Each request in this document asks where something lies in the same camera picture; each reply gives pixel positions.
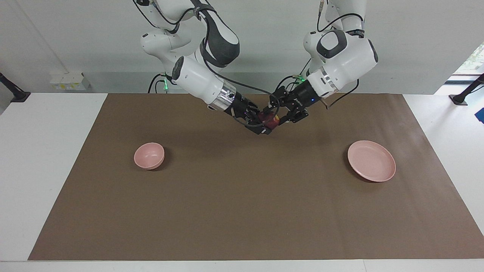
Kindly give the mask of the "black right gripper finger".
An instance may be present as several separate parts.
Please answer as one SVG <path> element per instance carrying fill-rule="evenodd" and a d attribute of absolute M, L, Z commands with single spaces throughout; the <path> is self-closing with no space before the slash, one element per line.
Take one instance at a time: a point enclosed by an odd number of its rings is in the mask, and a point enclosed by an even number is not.
<path fill-rule="evenodd" d="M 263 125 L 261 122 L 256 122 L 255 120 L 248 121 L 245 125 L 245 128 L 249 129 L 250 131 L 252 131 L 254 134 L 257 134 L 257 135 L 260 135 L 260 134 L 269 135 L 273 130 Z"/>
<path fill-rule="evenodd" d="M 247 116 L 264 116 L 265 112 L 257 104 L 249 100 L 247 102 Z"/>

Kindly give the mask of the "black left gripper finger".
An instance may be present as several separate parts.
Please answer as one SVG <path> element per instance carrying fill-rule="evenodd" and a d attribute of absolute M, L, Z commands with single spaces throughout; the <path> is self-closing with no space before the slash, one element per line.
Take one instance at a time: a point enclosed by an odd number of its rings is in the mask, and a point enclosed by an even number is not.
<path fill-rule="evenodd" d="M 268 110 L 274 113 L 283 111 L 284 115 L 292 114 L 292 97 L 285 87 L 277 88 L 270 96 Z"/>
<path fill-rule="evenodd" d="M 287 122 L 297 123 L 308 116 L 309 113 L 306 109 L 288 111 L 286 115 L 279 118 L 278 126 Z"/>

